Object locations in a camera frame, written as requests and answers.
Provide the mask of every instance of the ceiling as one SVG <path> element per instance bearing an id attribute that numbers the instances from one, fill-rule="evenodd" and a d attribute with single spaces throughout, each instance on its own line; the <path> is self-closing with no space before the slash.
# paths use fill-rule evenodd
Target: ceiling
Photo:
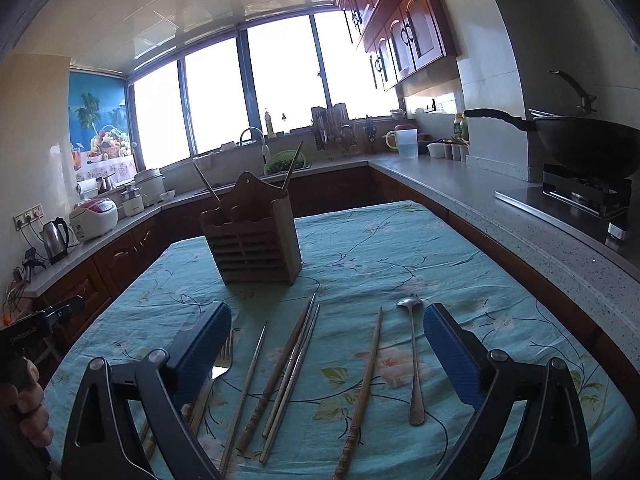
<path id="1" fill-rule="evenodd" d="M 184 44 L 258 16 L 332 0 L 49 0 L 15 52 L 130 74 Z"/>

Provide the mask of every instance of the window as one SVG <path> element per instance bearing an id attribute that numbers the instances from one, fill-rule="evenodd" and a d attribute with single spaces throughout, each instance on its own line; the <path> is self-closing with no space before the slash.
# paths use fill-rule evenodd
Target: window
<path id="1" fill-rule="evenodd" d="M 236 38 L 203 48 L 184 60 L 196 152 L 237 141 L 249 120 Z"/>
<path id="2" fill-rule="evenodd" d="M 134 85 L 140 149 L 147 168 L 190 156 L 178 87 L 177 63 L 145 75 Z"/>
<path id="3" fill-rule="evenodd" d="M 263 131 L 265 111 L 275 132 L 311 126 L 311 108 L 326 108 L 326 99 L 309 17 L 257 25 L 247 33 Z"/>
<path id="4" fill-rule="evenodd" d="M 351 119 L 387 116 L 398 108 L 395 89 L 382 93 L 373 85 L 369 56 L 362 44 L 354 49 L 343 13 L 315 16 L 332 103 L 346 103 Z"/>

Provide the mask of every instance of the rice cooker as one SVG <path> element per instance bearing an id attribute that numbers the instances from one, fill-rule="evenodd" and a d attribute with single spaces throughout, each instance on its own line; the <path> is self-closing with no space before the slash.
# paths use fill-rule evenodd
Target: rice cooker
<path id="1" fill-rule="evenodd" d="M 140 188 L 142 202 L 145 207 L 161 201 L 160 195 L 165 192 L 162 173 L 160 170 L 140 171 L 134 178 L 136 186 Z"/>
<path id="2" fill-rule="evenodd" d="M 107 234 L 117 223 L 118 208 L 108 198 L 83 201 L 69 213 L 69 225 L 80 242 Z"/>

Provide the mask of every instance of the wall mural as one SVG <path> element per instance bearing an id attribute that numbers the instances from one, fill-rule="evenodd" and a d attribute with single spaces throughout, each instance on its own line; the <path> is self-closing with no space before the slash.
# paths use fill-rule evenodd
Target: wall mural
<path id="1" fill-rule="evenodd" d="M 70 73 L 69 136 L 76 182 L 112 176 L 117 183 L 135 176 L 124 95 L 122 79 Z"/>

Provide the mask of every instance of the wok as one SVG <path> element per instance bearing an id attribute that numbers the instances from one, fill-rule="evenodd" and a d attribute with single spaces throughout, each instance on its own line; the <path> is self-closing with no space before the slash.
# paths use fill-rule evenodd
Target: wok
<path id="1" fill-rule="evenodd" d="M 466 110 L 466 117 L 491 117 L 523 132 L 537 132 L 543 146 L 575 173 L 603 180 L 625 178 L 640 168 L 640 130 L 584 117 L 542 116 L 526 121 L 490 108 Z"/>

